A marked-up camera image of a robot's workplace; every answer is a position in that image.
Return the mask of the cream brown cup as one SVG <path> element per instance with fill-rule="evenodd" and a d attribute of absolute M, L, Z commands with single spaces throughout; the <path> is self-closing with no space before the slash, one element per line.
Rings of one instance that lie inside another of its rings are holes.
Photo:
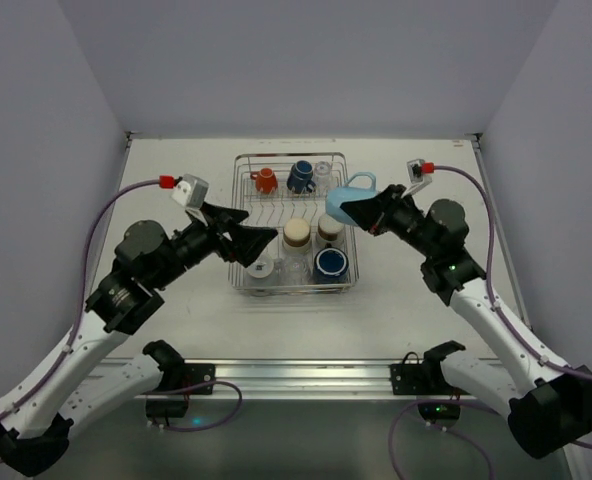
<path fill-rule="evenodd" d="M 316 241 L 321 247 L 338 246 L 344 240 L 344 225 L 328 214 L 319 217 L 316 230 Z"/>
<path fill-rule="evenodd" d="M 293 217 L 283 228 L 284 247 L 289 251 L 306 251 L 311 243 L 311 229 L 307 220 Z"/>

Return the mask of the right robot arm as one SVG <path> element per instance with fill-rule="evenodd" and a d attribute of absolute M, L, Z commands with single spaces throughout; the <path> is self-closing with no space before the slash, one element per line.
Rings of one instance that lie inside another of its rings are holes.
<path fill-rule="evenodd" d="M 573 369 L 506 311 L 503 300 L 465 248 L 463 207 L 439 199 L 422 212 L 402 185 L 382 192 L 333 195 L 326 212 L 373 236 L 391 232 L 425 258 L 428 289 L 485 341 L 501 362 L 495 369 L 462 346 L 445 343 L 425 355 L 432 377 L 476 397 L 505 418 L 519 446 L 540 459 L 592 432 L 592 380 Z"/>

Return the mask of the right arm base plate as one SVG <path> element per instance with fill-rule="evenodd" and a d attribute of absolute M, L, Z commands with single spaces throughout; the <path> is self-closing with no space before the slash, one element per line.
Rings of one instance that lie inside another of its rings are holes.
<path fill-rule="evenodd" d="M 448 388 L 439 357 L 430 351 L 423 356 L 408 352 L 400 362 L 390 364 L 389 371 L 394 395 L 438 395 Z"/>

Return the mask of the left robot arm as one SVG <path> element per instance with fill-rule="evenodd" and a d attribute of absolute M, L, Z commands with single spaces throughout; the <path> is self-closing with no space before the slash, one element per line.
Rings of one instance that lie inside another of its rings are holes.
<path fill-rule="evenodd" d="M 211 254 L 251 265 L 277 236 L 244 225 L 245 210 L 204 203 L 172 235 L 140 220 L 115 248 L 111 272 L 88 297 L 79 320 L 17 387 L 0 398 L 0 462 L 28 477 L 54 465 L 69 446 L 75 418 L 65 405 L 105 357 L 159 310 L 160 293 Z"/>

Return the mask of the light blue faceted mug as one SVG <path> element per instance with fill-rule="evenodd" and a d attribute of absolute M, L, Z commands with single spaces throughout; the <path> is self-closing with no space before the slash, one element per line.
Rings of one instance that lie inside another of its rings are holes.
<path fill-rule="evenodd" d="M 358 178 L 368 178 L 370 185 L 366 188 L 353 184 Z M 377 178 L 372 172 L 357 172 L 341 186 L 330 190 L 325 200 L 325 213 L 339 223 L 356 227 L 354 220 L 345 213 L 341 206 L 346 202 L 367 200 L 378 194 Z"/>

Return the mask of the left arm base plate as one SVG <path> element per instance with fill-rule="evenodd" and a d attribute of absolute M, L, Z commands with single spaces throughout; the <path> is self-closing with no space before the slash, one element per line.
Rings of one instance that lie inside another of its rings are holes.
<path fill-rule="evenodd" d="M 193 387 L 215 379 L 216 367 L 211 363 L 185 363 L 175 374 L 175 389 Z"/>

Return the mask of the pale blue white cup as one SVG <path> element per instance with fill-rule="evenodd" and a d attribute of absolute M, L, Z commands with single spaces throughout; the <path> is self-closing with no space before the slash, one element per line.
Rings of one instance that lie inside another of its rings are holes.
<path fill-rule="evenodd" d="M 276 284 L 276 267 L 274 259 L 261 254 L 245 269 L 245 285 L 250 288 L 266 288 Z"/>

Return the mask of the dark blue mug front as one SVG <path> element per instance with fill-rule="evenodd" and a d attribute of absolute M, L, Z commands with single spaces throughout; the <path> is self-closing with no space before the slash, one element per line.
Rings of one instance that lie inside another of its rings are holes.
<path fill-rule="evenodd" d="M 313 278 L 318 284 L 344 283 L 349 270 L 349 259 L 344 251 L 327 247 L 321 249 L 313 260 Z"/>

